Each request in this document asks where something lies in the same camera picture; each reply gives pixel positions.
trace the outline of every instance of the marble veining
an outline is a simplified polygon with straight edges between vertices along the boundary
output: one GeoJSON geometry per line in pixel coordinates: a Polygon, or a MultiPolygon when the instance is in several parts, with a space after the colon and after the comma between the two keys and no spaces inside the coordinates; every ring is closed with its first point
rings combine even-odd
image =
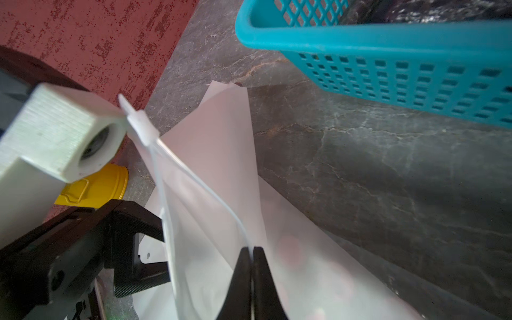
{"type": "MultiPolygon", "coordinates": [[[[258,172],[324,230],[512,317],[512,132],[328,93],[239,43],[241,1],[202,0],[146,107],[161,132],[212,80],[248,87],[258,172]]],[[[153,188],[127,151],[127,197],[153,188]]]]}

